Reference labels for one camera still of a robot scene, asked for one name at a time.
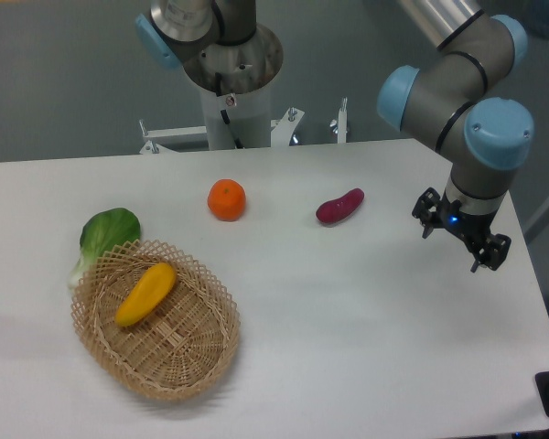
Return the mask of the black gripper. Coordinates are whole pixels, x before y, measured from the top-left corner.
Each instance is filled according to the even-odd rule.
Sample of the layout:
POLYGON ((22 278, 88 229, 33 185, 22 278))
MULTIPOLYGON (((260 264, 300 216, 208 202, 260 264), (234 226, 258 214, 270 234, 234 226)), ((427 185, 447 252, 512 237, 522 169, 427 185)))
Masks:
POLYGON ((506 261, 511 238, 490 232, 495 217, 494 198, 475 198, 457 187, 447 187, 441 198, 429 187, 415 202, 412 216, 423 227, 423 239, 442 227, 461 240, 474 257, 472 273, 479 267, 497 271, 506 261))

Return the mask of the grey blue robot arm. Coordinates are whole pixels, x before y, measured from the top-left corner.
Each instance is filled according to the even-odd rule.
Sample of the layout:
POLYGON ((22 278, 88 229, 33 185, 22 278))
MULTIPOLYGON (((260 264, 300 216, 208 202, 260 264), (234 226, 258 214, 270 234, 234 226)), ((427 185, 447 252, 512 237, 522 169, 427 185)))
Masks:
MULTIPOLYGON (((511 239, 490 230, 531 146, 534 123, 518 102, 489 90, 521 62, 522 25, 488 16, 474 1, 405 1, 441 54, 426 71, 396 69, 376 108, 393 129, 449 160, 443 192, 426 190, 412 214, 425 234, 443 229, 461 240, 476 266, 498 269, 511 239)), ((253 1, 155 1, 135 20, 150 56, 183 69, 198 89, 211 149, 290 144, 300 113, 272 123, 270 85, 283 64, 278 37, 256 19, 253 1)))

